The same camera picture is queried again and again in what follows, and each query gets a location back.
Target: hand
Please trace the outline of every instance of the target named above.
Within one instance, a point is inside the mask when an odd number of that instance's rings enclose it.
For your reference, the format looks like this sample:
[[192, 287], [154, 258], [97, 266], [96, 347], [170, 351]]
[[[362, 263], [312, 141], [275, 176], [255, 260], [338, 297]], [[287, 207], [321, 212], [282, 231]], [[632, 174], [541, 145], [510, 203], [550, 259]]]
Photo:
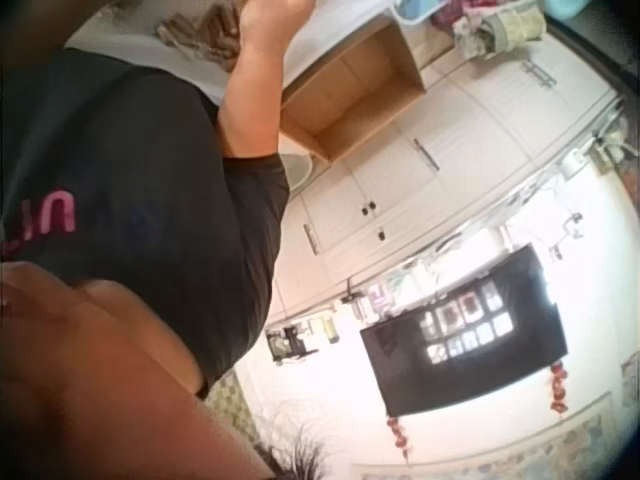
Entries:
[[240, 15], [243, 48], [284, 55], [315, 5], [316, 0], [244, 0]]

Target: wall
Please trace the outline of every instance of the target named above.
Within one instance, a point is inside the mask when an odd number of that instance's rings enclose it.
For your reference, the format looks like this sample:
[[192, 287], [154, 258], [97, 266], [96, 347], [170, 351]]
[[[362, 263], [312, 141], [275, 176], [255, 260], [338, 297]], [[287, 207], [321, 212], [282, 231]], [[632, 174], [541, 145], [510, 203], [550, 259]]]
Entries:
[[[620, 365], [639, 345], [640, 236], [633, 207], [613, 174], [598, 177], [588, 168], [561, 197], [559, 205], [571, 203], [585, 218], [584, 239], [567, 244], [565, 260], [549, 270], [570, 352], [565, 359], [570, 414], [609, 391], [621, 404]], [[526, 222], [522, 240], [537, 247], [557, 236], [557, 229], [534, 231], [536, 222], [544, 223], [535, 215], [520, 221]], [[278, 368], [261, 340], [238, 365], [238, 376], [263, 429], [293, 434], [304, 426], [307, 436], [327, 446], [333, 478], [344, 479], [354, 463], [403, 460], [385, 425], [384, 404], [356, 322], [348, 310], [339, 317], [338, 345]], [[412, 462], [431, 463], [499, 448], [552, 426], [558, 417], [549, 404], [550, 375], [542, 371], [493, 394], [401, 422], [414, 448]], [[629, 423], [621, 407], [616, 413], [620, 424]]]

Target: television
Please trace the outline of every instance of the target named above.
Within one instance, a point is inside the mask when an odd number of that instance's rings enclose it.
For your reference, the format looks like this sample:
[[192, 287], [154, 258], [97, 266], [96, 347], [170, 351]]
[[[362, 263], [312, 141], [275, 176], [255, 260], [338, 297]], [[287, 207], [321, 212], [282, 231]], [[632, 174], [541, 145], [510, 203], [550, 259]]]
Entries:
[[560, 314], [531, 246], [361, 335], [392, 417], [486, 395], [567, 354]]

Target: person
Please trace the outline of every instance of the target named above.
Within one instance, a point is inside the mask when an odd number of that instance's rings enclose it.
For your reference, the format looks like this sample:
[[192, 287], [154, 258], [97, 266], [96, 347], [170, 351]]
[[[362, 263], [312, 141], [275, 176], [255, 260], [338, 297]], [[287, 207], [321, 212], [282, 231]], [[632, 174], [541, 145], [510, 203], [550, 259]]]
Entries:
[[267, 316], [283, 59], [315, 2], [245, 0], [219, 108], [60, 49], [105, 3], [3, 23], [0, 478], [317, 478], [316, 447], [286, 463], [198, 400]]

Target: countertop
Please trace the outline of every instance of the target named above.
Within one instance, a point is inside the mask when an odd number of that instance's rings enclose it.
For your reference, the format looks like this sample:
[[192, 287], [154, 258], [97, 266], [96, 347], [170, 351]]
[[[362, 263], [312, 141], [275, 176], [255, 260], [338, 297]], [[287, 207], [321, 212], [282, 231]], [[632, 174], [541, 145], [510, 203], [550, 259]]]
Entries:
[[[199, 17], [213, 3], [215, 0], [146, 0], [124, 20], [98, 15], [68, 46], [169, 71], [219, 103], [228, 75], [214, 63], [187, 60], [153, 36], [161, 20], [175, 13]], [[387, 5], [388, 0], [319, 0], [313, 17], [287, 52], [285, 86], [354, 30], [384, 12]]]

